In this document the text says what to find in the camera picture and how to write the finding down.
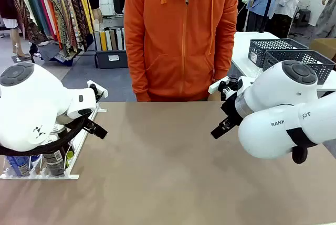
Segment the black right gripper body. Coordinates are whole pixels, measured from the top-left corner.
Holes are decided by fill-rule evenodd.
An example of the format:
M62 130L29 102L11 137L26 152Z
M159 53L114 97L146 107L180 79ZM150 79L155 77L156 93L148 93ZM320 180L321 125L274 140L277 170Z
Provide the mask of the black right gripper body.
M237 99L237 94L231 95L228 99L224 101L221 109L227 115L223 120L224 127L234 127L239 126L243 118L239 115L235 107L235 100Z

